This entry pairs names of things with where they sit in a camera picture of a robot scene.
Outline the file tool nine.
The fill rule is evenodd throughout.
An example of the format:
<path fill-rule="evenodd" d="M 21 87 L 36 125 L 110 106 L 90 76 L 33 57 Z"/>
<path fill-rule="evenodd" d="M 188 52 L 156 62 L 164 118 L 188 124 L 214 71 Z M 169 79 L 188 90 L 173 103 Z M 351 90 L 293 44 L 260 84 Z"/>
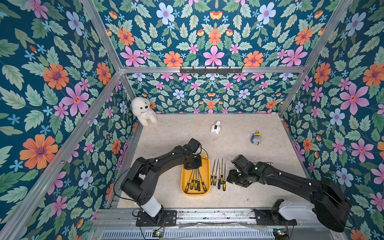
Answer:
<path fill-rule="evenodd" d="M 193 170 L 192 171 L 192 174 L 191 174 L 191 184 L 190 184 L 190 189 L 193 190 L 194 189 L 194 185 L 195 185 L 195 175 L 196 175 L 196 171 Z"/>

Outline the file tool eight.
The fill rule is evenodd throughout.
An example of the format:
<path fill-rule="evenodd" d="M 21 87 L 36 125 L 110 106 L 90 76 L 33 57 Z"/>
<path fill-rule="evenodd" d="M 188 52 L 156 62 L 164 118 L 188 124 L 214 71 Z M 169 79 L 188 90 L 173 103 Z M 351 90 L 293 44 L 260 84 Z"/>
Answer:
<path fill-rule="evenodd" d="M 198 191 L 198 169 L 195 169 L 194 190 L 195 190 L 195 191 Z"/>

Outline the file tool five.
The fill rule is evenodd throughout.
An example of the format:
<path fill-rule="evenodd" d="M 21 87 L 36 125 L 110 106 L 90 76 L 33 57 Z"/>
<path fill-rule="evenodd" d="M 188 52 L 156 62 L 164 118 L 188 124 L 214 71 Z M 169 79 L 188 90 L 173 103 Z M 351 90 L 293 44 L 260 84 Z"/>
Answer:
<path fill-rule="evenodd" d="M 222 180 L 222 182 L 223 182 L 223 191 L 225 192 L 226 191 L 226 164 L 224 164 L 224 167 L 223 167 L 223 180 Z"/>

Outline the yellow plastic storage tray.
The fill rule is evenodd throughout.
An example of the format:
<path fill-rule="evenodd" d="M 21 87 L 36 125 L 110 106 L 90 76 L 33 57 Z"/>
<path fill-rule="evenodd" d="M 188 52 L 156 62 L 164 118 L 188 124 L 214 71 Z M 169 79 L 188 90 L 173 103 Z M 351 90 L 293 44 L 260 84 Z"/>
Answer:
<path fill-rule="evenodd" d="M 205 196 L 211 189 L 210 159 L 206 154 L 201 154 L 201 157 L 202 165 L 198 169 L 182 167 L 181 190 L 186 196 Z"/>

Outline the file tool six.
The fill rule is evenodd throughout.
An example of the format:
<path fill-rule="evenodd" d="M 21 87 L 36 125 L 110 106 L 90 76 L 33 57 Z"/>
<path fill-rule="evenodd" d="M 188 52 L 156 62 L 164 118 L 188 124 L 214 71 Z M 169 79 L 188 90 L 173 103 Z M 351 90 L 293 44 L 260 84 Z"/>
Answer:
<path fill-rule="evenodd" d="M 199 180 L 199 176 L 198 176 L 198 192 L 201 191 L 201 183 L 200 183 L 200 180 Z"/>

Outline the file tool seven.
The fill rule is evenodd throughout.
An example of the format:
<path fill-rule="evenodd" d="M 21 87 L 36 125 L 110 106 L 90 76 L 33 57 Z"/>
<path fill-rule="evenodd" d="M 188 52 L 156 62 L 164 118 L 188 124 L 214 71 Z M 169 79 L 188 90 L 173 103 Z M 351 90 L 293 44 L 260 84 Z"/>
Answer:
<path fill-rule="evenodd" d="M 199 176 L 199 180 L 200 180 L 201 186 L 203 187 L 203 191 L 206 193 L 207 192 L 207 188 L 206 188 L 206 185 L 205 185 L 204 180 L 202 178 L 200 169 L 198 169 L 198 176 Z"/>

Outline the file tool four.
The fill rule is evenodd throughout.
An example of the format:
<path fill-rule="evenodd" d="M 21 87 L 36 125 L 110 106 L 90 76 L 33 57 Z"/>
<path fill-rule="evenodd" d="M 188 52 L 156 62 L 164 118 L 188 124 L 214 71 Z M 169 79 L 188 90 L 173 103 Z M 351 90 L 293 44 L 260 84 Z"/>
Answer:
<path fill-rule="evenodd" d="M 223 172 L 223 167 L 224 167 L 224 161 L 222 159 L 222 162 L 220 164 L 220 181 L 219 181 L 219 186 L 218 189 L 220 189 L 221 185 L 224 184 L 224 172 Z"/>

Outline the file tool three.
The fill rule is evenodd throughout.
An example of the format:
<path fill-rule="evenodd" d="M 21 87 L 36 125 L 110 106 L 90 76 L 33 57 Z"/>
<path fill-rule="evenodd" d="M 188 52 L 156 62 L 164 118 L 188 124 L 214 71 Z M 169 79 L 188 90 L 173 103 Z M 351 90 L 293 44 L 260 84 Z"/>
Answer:
<path fill-rule="evenodd" d="M 220 174 L 221 174 L 221 164 L 219 163 L 218 164 L 218 177 L 217 177 L 218 190 L 221 189 L 221 177 L 220 177 Z"/>

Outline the file tool one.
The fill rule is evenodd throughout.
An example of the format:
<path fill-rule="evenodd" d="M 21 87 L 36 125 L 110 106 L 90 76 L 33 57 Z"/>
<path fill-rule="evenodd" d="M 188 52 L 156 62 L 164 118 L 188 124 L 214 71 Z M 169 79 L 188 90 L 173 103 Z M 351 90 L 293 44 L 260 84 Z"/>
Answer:
<path fill-rule="evenodd" d="M 210 176 L 210 185 L 211 186 L 213 185 L 213 181 L 214 181 L 215 165 L 216 165 L 216 159 L 214 159 L 214 163 L 213 163 L 213 166 L 212 166 L 212 172 L 211 172 L 211 176 Z"/>

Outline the file tool two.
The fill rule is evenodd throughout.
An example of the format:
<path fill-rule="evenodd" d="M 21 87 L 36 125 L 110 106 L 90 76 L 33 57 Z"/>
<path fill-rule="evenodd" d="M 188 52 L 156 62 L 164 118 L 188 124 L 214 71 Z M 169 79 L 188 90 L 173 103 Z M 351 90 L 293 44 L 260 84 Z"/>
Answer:
<path fill-rule="evenodd" d="M 219 161 L 216 161 L 216 168 L 215 168 L 215 174 L 213 175 L 213 185 L 217 185 L 217 178 L 218 178 L 218 169 L 219 169 Z"/>

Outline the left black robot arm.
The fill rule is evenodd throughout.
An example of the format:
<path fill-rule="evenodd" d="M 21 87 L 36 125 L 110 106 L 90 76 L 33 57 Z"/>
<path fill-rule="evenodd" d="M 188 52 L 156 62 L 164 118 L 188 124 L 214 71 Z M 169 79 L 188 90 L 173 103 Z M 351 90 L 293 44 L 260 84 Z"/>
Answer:
<path fill-rule="evenodd" d="M 149 217 L 159 218 L 164 210 L 154 197 L 159 177 L 179 165 L 183 165 L 186 170 L 201 167 L 202 158 L 198 155 L 200 148 L 201 144 L 192 139 L 188 144 L 176 146 L 159 157 L 137 158 L 122 180 L 120 189 Z"/>

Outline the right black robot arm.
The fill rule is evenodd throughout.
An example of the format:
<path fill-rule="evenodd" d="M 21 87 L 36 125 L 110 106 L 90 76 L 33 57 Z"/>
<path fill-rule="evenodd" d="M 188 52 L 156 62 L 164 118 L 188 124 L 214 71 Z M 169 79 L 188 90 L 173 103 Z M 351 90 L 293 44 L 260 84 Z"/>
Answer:
<path fill-rule="evenodd" d="M 299 177 L 268 163 L 252 163 L 243 155 L 231 163 L 235 169 L 229 171 L 227 182 L 243 188 L 260 183 L 293 193 L 314 205 L 311 211 L 321 224 L 334 232 L 344 232 L 352 205 L 334 181 Z"/>

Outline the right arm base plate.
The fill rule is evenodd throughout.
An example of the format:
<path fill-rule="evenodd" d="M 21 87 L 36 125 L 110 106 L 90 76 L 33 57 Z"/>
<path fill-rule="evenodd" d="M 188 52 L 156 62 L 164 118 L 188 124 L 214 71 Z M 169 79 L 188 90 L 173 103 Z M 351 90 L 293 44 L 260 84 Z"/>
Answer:
<path fill-rule="evenodd" d="M 296 226 L 296 220 L 286 220 L 277 210 L 272 209 L 253 209 L 255 219 L 261 226 Z"/>

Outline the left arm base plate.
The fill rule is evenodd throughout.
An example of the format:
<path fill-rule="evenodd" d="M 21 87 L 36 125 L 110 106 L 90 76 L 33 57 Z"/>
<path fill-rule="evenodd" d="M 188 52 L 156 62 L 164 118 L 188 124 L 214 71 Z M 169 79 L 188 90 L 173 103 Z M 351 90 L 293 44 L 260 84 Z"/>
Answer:
<path fill-rule="evenodd" d="M 140 210 L 138 212 L 137 227 L 173 227 L 177 222 L 178 212 L 175 210 L 161 210 L 158 215 L 151 217 Z"/>

